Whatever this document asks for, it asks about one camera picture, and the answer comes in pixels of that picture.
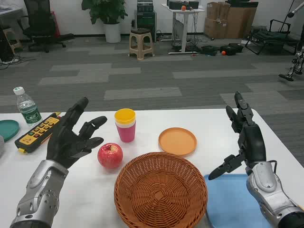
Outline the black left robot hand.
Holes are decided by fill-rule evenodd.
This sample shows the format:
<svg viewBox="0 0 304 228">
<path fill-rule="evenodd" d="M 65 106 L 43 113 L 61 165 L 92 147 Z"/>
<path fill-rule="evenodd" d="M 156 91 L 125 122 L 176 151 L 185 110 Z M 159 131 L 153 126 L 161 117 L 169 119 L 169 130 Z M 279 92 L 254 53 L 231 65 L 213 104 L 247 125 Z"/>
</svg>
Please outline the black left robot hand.
<svg viewBox="0 0 304 228">
<path fill-rule="evenodd" d="M 106 123 L 105 116 L 85 122 L 78 135 L 73 132 L 74 125 L 88 103 L 89 100 L 86 97 L 81 98 L 61 117 L 48 142 L 47 160 L 53 160 L 69 169 L 81 157 L 90 154 L 94 148 L 103 143 L 102 137 L 93 137 L 92 135 Z"/>
</svg>

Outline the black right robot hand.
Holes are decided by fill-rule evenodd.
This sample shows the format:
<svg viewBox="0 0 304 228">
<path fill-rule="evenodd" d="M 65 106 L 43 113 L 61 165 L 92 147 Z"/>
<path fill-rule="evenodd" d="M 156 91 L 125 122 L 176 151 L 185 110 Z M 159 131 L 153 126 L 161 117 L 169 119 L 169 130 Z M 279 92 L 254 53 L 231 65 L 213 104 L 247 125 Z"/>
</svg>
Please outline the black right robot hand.
<svg viewBox="0 0 304 228">
<path fill-rule="evenodd" d="M 244 100 L 240 92 L 235 93 L 234 99 L 238 111 L 234 112 L 228 105 L 226 106 L 226 113 L 234 132 L 239 134 L 237 141 L 239 154 L 226 157 L 223 164 L 209 174 L 209 180 L 216 179 L 226 172 L 231 173 L 240 167 L 242 162 L 245 162 L 247 166 L 246 174 L 250 175 L 251 170 L 258 162 L 266 161 L 264 139 L 258 124 L 252 120 L 253 112 L 250 105 Z"/>
</svg>

